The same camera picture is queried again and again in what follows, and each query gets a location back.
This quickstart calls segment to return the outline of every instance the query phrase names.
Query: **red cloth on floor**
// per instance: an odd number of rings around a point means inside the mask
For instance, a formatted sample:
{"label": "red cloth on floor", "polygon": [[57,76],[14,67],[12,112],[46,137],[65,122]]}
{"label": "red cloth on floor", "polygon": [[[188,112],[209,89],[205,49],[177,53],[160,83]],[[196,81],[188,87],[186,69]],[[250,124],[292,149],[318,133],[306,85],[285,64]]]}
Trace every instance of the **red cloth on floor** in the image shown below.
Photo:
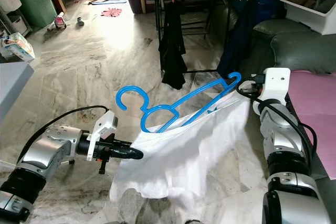
{"label": "red cloth on floor", "polygon": [[101,13],[100,16],[118,17],[121,14],[122,9],[109,8]]}

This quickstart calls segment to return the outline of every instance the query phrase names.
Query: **pink cushion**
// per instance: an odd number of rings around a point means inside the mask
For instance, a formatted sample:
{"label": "pink cushion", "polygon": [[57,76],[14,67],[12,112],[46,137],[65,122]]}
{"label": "pink cushion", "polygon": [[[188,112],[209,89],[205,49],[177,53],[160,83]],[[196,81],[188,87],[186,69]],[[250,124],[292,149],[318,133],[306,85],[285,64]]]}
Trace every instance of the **pink cushion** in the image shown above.
{"label": "pink cushion", "polygon": [[293,71],[288,93],[300,121],[315,130],[319,158],[329,177],[336,179],[336,73]]}

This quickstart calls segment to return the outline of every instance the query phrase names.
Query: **marble floor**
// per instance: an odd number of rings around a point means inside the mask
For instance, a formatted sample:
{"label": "marble floor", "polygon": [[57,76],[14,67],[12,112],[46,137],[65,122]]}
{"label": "marble floor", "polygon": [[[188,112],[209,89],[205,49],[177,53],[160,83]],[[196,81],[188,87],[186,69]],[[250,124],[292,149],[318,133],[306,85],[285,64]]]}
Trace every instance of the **marble floor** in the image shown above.
{"label": "marble floor", "polygon": [[[119,17],[103,17],[108,7],[122,8]],[[158,36],[154,14],[133,15],[130,6],[87,5],[86,0],[67,5],[68,27],[61,31],[41,29],[28,36],[36,59],[35,72],[1,125],[0,159],[14,163],[35,130],[56,116],[75,108],[101,104],[119,118],[116,138],[133,141],[140,132],[139,107],[142,100],[126,94],[129,108],[121,111],[114,102],[116,92],[125,85],[137,85],[150,97],[150,106],[173,103],[197,87],[218,78],[214,73],[189,73],[181,90],[161,83]],[[77,17],[85,21],[76,26]],[[199,20],[203,14],[188,14],[182,19]],[[189,69],[215,68],[222,46],[211,35],[185,36]],[[179,108],[181,115],[200,109],[220,88],[199,94]],[[81,129],[92,130],[102,114],[99,109],[69,115],[59,121]],[[147,126],[166,122],[169,114],[154,114]],[[267,190],[265,160],[258,118],[251,113],[245,128],[246,137],[236,143],[213,169],[221,176],[208,174],[206,197],[197,202],[194,211],[180,209],[168,199],[143,199],[130,190],[120,202],[109,201],[109,188],[119,165],[118,159],[107,164],[105,175],[99,175],[98,162],[76,157],[74,166],[61,166],[35,203],[27,223],[106,223],[128,224],[184,223],[200,219],[205,224],[261,223],[262,200]],[[9,170],[2,169],[3,182]]]}

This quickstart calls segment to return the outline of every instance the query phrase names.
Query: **white cloth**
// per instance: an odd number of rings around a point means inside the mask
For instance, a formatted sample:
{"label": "white cloth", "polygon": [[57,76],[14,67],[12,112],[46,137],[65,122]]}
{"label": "white cloth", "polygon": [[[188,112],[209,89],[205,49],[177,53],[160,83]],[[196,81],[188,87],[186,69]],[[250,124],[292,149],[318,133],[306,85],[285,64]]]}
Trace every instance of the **white cloth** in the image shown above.
{"label": "white cloth", "polygon": [[249,104],[249,99],[234,91],[209,109],[217,110],[205,112],[189,125],[179,127],[192,114],[178,119],[163,133],[141,132],[132,147],[141,150],[144,157],[120,163],[110,199],[116,201],[128,188],[134,188],[144,198],[177,198],[193,207],[194,196],[204,196],[207,171],[234,147],[236,133],[244,130]]}

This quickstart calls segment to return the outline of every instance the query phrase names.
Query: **tissue box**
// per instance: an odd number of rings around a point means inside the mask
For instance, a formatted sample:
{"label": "tissue box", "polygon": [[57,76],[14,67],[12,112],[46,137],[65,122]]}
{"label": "tissue box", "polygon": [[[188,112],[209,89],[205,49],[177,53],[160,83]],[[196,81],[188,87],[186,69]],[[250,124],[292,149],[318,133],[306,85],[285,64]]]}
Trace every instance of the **tissue box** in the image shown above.
{"label": "tissue box", "polygon": [[33,47],[20,33],[3,38],[1,47],[20,57],[23,61],[30,62],[35,59]]}

